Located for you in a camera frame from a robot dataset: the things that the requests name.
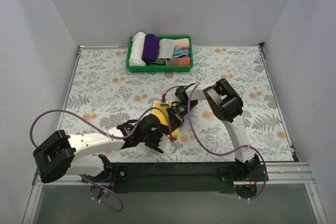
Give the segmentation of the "yellow towel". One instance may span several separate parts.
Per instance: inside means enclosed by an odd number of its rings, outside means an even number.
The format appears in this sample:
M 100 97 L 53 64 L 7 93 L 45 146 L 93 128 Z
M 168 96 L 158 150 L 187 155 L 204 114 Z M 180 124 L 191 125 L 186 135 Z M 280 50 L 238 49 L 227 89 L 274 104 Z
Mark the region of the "yellow towel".
M 153 101 L 153 107 L 160 108 L 164 112 L 164 114 L 166 115 L 166 117 L 167 118 L 169 117 L 167 109 L 171 107 L 171 102 L 170 101 L 167 101 L 166 103 L 161 103 L 160 100 Z M 165 126 L 168 126 L 167 120 L 166 120 L 166 118 L 165 118 L 165 116 L 163 115 L 162 112 L 160 112 L 157 109 L 153 109 L 152 113 L 155 116 L 158 117 L 158 119 L 160 120 L 161 124 L 163 124 Z M 178 136 L 179 136 L 179 129 L 176 129 L 176 130 L 172 131 L 173 142 L 175 142 L 177 140 Z

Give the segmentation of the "grey towel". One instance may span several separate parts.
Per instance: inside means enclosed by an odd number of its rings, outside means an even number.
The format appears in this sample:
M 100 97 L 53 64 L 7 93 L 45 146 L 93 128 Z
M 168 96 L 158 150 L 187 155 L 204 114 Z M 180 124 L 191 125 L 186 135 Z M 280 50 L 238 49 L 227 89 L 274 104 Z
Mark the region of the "grey towel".
M 174 42 L 171 39 L 163 38 L 159 41 L 158 61 L 171 60 L 174 52 Z

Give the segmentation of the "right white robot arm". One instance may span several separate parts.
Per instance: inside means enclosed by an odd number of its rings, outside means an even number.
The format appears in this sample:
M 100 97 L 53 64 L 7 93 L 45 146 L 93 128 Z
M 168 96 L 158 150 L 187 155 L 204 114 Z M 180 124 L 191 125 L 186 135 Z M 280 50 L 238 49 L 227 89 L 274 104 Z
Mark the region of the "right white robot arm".
M 214 156 L 235 155 L 235 170 L 231 178 L 256 179 L 259 177 L 261 168 L 266 167 L 265 161 L 259 151 L 250 145 L 243 120 L 243 101 L 226 79 L 220 79 L 213 85 L 193 83 L 189 86 L 178 86 L 175 96 L 178 101 L 172 102 L 166 109 L 172 130 L 182 126 L 184 117 L 188 116 L 190 128 L 202 149 Z M 208 102 L 214 115 L 226 127 L 233 150 L 215 153 L 209 150 L 196 135 L 191 120 L 191 110 L 200 100 Z

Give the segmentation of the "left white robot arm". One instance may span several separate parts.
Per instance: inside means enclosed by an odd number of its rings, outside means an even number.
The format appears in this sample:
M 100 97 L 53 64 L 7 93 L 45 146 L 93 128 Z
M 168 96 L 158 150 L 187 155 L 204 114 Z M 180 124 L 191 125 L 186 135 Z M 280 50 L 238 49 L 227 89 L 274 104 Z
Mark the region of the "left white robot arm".
M 169 130 L 154 114 L 148 114 L 139 121 L 128 120 L 102 133 L 68 135 L 64 130 L 57 130 L 36 147 L 33 157 L 45 184 L 55 182 L 64 175 L 96 177 L 110 168 L 102 152 L 119 151 L 143 143 L 163 153 Z

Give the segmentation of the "brown rolled towel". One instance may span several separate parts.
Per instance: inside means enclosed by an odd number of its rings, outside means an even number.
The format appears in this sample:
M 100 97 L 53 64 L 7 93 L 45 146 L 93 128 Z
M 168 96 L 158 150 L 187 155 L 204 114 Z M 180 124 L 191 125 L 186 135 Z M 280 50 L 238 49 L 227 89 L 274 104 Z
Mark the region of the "brown rolled towel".
M 171 60 L 166 61 L 167 66 L 190 66 L 191 60 L 190 57 L 183 58 L 172 58 Z

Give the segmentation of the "green plastic tray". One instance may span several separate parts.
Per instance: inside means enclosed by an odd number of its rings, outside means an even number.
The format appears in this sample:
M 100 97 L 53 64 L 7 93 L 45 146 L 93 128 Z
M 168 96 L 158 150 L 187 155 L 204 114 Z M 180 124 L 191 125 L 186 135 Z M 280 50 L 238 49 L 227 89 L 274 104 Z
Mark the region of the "green plastic tray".
M 131 54 L 131 48 L 133 44 L 133 37 L 129 38 L 128 44 L 128 54 L 127 54 L 127 61 L 126 61 L 126 68 L 131 73 L 158 73 L 158 72 L 190 72 L 190 70 L 194 66 L 193 61 L 193 52 L 192 52 L 192 38 L 189 35 L 157 35 L 158 38 L 167 38 L 167 39 L 182 39 L 187 38 L 189 40 L 189 58 L 190 58 L 190 65 L 189 66 L 130 66 L 129 59 Z

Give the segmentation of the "green rolled towel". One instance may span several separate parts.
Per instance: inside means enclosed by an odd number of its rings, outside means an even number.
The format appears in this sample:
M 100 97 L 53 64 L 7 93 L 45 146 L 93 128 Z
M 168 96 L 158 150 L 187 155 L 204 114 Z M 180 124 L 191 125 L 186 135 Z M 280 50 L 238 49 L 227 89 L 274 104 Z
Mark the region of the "green rolled towel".
M 149 64 L 150 66 L 166 66 L 166 62 L 165 61 L 153 61 Z

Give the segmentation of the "blue patterned rolled towel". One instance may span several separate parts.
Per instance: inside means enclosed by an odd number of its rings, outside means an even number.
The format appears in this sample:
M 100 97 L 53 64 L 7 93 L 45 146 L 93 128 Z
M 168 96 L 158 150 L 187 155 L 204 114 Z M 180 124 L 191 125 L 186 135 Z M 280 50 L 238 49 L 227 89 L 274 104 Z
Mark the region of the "blue patterned rolled towel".
M 185 58 L 188 57 L 190 54 L 189 48 L 182 47 L 182 48 L 174 48 L 172 58 Z

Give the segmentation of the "floral table mat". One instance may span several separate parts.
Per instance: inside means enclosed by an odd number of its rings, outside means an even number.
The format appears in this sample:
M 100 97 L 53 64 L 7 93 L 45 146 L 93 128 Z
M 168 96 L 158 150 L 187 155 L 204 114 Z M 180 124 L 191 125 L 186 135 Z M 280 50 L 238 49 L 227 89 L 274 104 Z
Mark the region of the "floral table mat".
M 138 118 L 166 93 L 175 100 L 174 87 L 191 83 L 213 84 L 224 78 L 242 98 L 244 126 L 253 147 L 269 162 L 293 159 L 289 140 L 258 47 L 195 47 L 194 66 L 184 73 L 131 73 L 127 50 L 82 51 L 67 101 L 61 128 L 69 134 L 109 130 Z M 225 126 L 207 102 L 192 111 L 191 120 L 201 142 L 215 153 L 233 149 Z M 144 144 L 122 151 L 106 151 L 112 162 L 217 162 L 233 161 L 232 154 L 214 156 L 197 142 L 188 121 L 179 130 L 173 153 L 159 153 Z

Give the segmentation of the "purple rolled towel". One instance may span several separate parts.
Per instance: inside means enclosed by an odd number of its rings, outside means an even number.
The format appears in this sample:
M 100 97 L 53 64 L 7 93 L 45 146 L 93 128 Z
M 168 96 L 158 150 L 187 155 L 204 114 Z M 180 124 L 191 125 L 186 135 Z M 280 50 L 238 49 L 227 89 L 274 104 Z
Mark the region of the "purple rolled towel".
M 144 40 L 142 60 L 150 64 L 157 60 L 160 39 L 154 34 L 147 34 Z

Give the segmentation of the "pink rolled towel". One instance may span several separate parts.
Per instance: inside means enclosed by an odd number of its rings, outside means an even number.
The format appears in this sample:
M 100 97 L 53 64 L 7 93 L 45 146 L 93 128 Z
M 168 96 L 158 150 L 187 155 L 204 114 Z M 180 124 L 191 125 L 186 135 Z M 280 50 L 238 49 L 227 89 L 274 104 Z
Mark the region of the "pink rolled towel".
M 188 48 L 190 41 L 188 38 L 173 39 L 174 48 Z

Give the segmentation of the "white rolled towel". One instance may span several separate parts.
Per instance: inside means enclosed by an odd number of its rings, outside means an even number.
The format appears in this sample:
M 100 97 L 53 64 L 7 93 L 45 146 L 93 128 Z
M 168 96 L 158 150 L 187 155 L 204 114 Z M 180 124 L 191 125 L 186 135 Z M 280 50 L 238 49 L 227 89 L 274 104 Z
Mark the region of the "white rolled towel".
M 129 66 L 146 66 L 142 59 L 145 41 L 145 33 L 138 32 L 132 37 L 132 47 L 130 51 Z

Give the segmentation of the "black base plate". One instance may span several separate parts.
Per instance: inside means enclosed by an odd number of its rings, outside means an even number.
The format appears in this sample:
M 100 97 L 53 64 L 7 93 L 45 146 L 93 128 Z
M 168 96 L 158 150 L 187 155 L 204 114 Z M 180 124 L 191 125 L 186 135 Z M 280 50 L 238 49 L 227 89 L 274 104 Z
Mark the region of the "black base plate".
M 234 183 L 249 184 L 268 180 L 260 165 L 251 176 L 234 162 L 201 163 L 111 163 L 96 176 L 85 175 L 97 184 L 114 183 L 113 190 L 122 193 L 205 192 L 235 193 Z

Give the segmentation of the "aluminium frame rail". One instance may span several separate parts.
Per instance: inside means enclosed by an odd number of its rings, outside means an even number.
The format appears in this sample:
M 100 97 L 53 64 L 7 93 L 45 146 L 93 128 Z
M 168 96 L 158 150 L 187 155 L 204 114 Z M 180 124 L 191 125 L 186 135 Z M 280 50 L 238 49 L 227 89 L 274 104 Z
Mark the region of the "aluminium frame rail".
M 307 163 L 268 163 L 268 181 L 255 186 L 260 196 L 235 193 L 122 193 L 107 197 L 115 212 L 93 199 L 98 190 L 78 176 L 43 184 L 34 181 L 24 223 L 327 223 L 315 179 Z

